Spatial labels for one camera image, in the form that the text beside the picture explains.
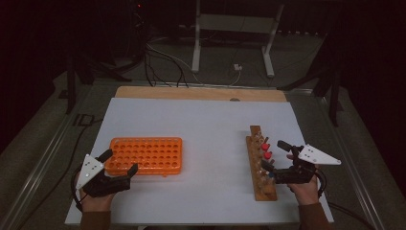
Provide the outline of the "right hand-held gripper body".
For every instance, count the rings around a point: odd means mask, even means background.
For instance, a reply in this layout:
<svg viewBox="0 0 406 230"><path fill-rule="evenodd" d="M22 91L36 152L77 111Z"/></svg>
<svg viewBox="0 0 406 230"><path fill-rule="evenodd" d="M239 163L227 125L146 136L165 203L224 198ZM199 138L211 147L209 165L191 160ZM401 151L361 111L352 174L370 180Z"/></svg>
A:
<svg viewBox="0 0 406 230"><path fill-rule="evenodd" d="M341 161L310 145L292 146L292 165L287 169L274 169L277 184L303 184L316 173L317 165L340 165Z"/></svg>

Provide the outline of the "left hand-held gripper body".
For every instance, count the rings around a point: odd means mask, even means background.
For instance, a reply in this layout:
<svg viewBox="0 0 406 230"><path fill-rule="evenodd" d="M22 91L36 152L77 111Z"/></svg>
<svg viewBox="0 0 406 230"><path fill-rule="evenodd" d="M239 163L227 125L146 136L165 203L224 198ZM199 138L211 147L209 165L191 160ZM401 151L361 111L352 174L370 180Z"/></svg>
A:
<svg viewBox="0 0 406 230"><path fill-rule="evenodd" d="M86 154L79 167L76 189L83 190L92 197L102 197L130 189L130 176L110 177L105 174L102 161Z"/></svg>

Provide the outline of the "wooden test tube rack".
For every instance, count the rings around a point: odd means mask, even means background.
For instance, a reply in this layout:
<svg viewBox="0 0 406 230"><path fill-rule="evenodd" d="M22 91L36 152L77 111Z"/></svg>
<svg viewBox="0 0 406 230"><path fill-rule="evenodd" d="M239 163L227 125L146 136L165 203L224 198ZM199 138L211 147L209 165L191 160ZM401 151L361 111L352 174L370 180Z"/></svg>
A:
<svg viewBox="0 0 406 230"><path fill-rule="evenodd" d="M264 137L260 126L250 126L250 135L246 137L246 146L249 157L250 171L253 181L253 189L256 201L276 201L278 199L274 178L268 176L269 172L260 166L263 151L260 146L268 143L268 137Z"/></svg>

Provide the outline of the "orange plastic test tube rack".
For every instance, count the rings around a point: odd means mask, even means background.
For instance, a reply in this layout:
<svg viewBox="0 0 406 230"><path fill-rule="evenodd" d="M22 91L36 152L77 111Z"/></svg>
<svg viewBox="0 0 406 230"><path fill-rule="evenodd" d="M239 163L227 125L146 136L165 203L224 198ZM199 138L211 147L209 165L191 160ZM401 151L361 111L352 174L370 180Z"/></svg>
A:
<svg viewBox="0 0 406 230"><path fill-rule="evenodd" d="M116 137L110 142L112 156L104 168L124 175L138 165L138 175L172 175L182 171L183 141L179 137Z"/></svg>

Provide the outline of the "person's left hand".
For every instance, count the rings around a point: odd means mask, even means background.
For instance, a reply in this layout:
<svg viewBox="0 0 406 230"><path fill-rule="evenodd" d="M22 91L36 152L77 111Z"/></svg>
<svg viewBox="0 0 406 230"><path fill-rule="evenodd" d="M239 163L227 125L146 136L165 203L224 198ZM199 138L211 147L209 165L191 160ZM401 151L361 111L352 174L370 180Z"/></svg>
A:
<svg viewBox="0 0 406 230"><path fill-rule="evenodd" d="M101 197L92 197L83 189L79 190L83 212L107 212L111 210L114 194Z"/></svg>

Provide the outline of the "person's right hand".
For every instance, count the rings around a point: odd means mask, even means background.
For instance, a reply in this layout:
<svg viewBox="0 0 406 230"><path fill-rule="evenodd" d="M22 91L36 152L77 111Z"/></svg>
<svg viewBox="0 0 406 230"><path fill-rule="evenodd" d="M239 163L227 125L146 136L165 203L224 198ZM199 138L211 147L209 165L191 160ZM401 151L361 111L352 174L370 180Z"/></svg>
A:
<svg viewBox="0 0 406 230"><path fill-rule="evenodd" d="M319 202L318 179L313 175L309 182L303 184L288 184L300 205L312 205Z"/></svg>

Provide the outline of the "black tripod stand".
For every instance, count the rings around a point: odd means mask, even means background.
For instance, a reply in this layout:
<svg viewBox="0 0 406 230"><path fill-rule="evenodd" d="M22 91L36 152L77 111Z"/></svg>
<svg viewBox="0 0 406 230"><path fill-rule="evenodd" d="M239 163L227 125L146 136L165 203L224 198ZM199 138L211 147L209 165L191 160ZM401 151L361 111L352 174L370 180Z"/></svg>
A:
<svg viewBox="0 0 406 230"><path fill-rule="evenodd" d="M291 91L309 81L317 79L318 81L312 89L312 95L321 98L327 92L330 92L328 117L337 127L338 96L342 68L342 50L335 47L334 36L327 34L305 76L288 85L279 86L278 89Z"/></svg>
<svg viewBox="0 0 406 230"><path fill-rule="evenodd" d="M129 79L124 78L111 69L103 66L100 62L94 60L89 55L81 51L68 51L66 54L66 74L67 74L67 109L66 113L70 114L77 102L76 96L76 76L85 84L91 84L94 77L91 74L91 68L101 71L106 76L116 80L129 82Z"/></svg>

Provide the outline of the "white table mat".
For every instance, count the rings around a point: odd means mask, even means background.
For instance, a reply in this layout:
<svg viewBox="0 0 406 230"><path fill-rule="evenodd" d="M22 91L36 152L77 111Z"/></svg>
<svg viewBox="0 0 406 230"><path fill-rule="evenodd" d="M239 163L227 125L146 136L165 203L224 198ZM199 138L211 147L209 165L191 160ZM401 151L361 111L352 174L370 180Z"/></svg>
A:
<svg viewBox="0 0 406 230"><path fill-rule="evenodd" d="M123 225L267 225L298 221L295 196L280 185L275 201L257 201L247 154L252 125L271 144L304 138L289 103L195 100L111 100L92 155L114 137L175 136L183 141L182 170L135 175L116 195L112 222Z"/></svg>

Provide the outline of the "dark equipment rack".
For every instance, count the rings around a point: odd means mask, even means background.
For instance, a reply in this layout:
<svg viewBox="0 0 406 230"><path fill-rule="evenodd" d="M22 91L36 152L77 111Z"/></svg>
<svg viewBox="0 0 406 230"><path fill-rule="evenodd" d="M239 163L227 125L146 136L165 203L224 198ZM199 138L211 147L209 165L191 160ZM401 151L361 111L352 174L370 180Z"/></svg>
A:
<svg viewBox="0 0 406 230"><path fill-rule="evenodd" d="M129 6L130 29L128 54L131 58L140 58L147 43L149 23L147 0L127 0Z"/></svg>

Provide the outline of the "white metal stand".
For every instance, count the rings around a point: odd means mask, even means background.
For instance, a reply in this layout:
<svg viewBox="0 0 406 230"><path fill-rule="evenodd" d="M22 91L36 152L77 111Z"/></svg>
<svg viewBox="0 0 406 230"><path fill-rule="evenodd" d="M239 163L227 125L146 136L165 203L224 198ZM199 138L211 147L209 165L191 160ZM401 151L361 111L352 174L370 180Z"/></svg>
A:
<svg viewBox="0 0 406 230"><path fill-rule="evenodd" d="M262 59L268 78L275 76L270 51L279 28L284 4L279 4L272 17L256 17L227 14L209 14L201 12L201 0L195 0L194 48L192 55L192 71L199 72L200 65L200 33L202 30L222 32L243 32L268 34L268 42L261 47Z"/></svg>

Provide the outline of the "grey metal floor rail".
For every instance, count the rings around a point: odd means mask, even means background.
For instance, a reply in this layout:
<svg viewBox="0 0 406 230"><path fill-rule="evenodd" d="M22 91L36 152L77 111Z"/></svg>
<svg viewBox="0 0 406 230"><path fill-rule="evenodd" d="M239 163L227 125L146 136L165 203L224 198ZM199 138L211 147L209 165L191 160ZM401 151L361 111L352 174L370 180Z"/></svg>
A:
<svg viewBox="0 0 406 230"><path fill-rule="evenodd" d="M0 155L0 230L15 230L90 89L79 89L70 113L51 97Z"/></svg>
<svg viewBox="0 0 406 230"><path fill-rule="evenodd" d="M358 198L358 202L364 212L366 221L372 226L374 230L386 230L381 217L377 214L376 208L372 202L370 193L365 186L363 178L358 172L354 161L351 158L350 149L345 144L343 136L340 133L339 127L335 126L329 118L329 104L325 98L315 98L317 104L322 110L327 126L330 129L330 132L333 135L333 140L338 145L337 149L341 153L342 163L346 168L347 175L350 179L352 188Z"/></svg>

